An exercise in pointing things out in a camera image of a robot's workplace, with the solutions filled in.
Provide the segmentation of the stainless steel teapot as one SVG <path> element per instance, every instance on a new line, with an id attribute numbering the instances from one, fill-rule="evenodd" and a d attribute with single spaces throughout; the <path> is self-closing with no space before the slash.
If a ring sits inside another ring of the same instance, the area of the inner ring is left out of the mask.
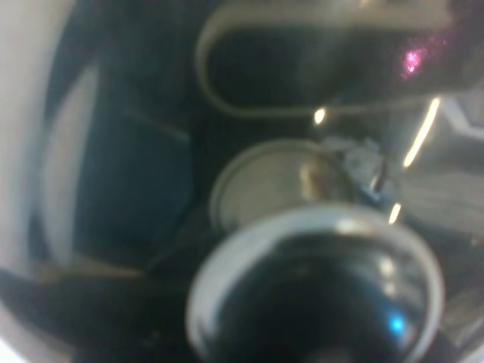
<path id="1" fill-rule="evenodd" d="M 481 1 L 3 1 L 3 362 L 481 362 Z"/>

